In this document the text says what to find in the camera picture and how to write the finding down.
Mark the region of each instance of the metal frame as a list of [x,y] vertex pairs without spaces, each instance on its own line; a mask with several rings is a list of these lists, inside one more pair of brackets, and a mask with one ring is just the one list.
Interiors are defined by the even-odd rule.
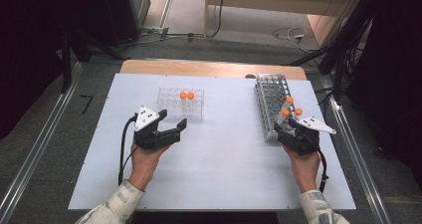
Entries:
[[167,20],[168,10],[170,9],[171,1],[172,0],[167,0],[167,2],[165,3],[164,11],[162,13],[161,20],[159,22],[160,28],[163,28],[165,25],[165,21]]
[[[329,75],[321,76],[320,78],[324,88],[332,88],[332,82]],[[357,176],[359,177],[363,191],[365,192],[366,199],[368,200],[369,206],[372,209],[372,214],[376,220],[376,223],[392,223],[384,206],[384,202],[366,165],[366,162],[360,153],[359,147],[357,146],[350,126],[348,125],[343,108],[337,105],[333,97],[329,98],[329,103],[331,105],[335,119],[337,120],[341,134],[344,138],[344,143],[347,147],[348,153],[350,154],[353,166],[356,169]]]
[[24,193],[25,188],[31,179],[31,176],[38,165],[38,162],[40,161],[46,147],[49,144],[50,138],[55,131],[56,126],[58,125],[76,86],[78,85],[82,70],[83,68],[81,63],[77,62],[72,71],[74,81],[70,84],[67,91],[59,96],[59,99],[56,102],[52,112],[50,113],[49,118],[44,124],[43,129],[38,135],[37,140],[32,146],[18,173],[9,185],[8,190],[6,191],[6,195],[0,205],[0,224],[6,224],[9,222],[9,219],[12,216],[13,211],[19,202],[19,199]]

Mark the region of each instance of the hand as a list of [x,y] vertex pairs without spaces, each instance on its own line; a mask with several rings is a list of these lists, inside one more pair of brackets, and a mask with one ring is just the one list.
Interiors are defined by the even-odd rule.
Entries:
[[283,148],[291,159],[293,176],[301,193],[317,188],[316,178],[320,162],[319,154],[313,152],[305,156],[299,156],[284,145]]
[[152,179],[152,175],[158,165],[161,154],[170,146],[158,150],[144,150],[133,144],[131,150],[136,151],[131,156],[132,172],[129,183],[140,191],[145,191],[146,185]]

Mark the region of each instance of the sleeve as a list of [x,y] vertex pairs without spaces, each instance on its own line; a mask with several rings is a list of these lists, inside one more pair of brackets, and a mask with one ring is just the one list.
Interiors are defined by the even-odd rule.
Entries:
[[322,193],[317,190],[310,190],[299,196],[305,216],[310,224],[348,224],[349,222],[341,215],[335,213],[328,202],[325,201]]
[[112,197],[81,217],[76,224],[125,223],[144,192],[137,190],[126,179]]

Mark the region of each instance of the white tabletop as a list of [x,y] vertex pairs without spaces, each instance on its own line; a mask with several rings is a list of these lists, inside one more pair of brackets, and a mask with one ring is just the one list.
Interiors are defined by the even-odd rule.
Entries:
[[[280,143],[264,142],[254,83],[253,79],[115,75],[69,209],[92,209],[115,192],[123,127],[140,105],[159,112],[160,87],[203,89],[204,117],[189,120],[181,141],[163,154],[137,210],[301,208],[288,156]],[[303,117],[323,120],[311,83],[288,81],[288,85]],[[165,119],[158,129],[173,128],[178,122]],[[131,125],[125,157],[132,136]],[[325,198],[334,209],[355,209],[329,134],[320,134],[320,146],[328,164]],[[130,171],[129,162],[124,177]]]

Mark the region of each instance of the metal test tube rack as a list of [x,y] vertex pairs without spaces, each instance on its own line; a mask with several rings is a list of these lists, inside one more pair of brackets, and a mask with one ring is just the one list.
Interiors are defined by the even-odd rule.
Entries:
[[260,107],[261,121],[264,132],[264,140],[277,140],[277,133],[274,131],[276,115],[280,112],[286,97],[291,95],[285,75],[281,74],[260,74],[255,82]]

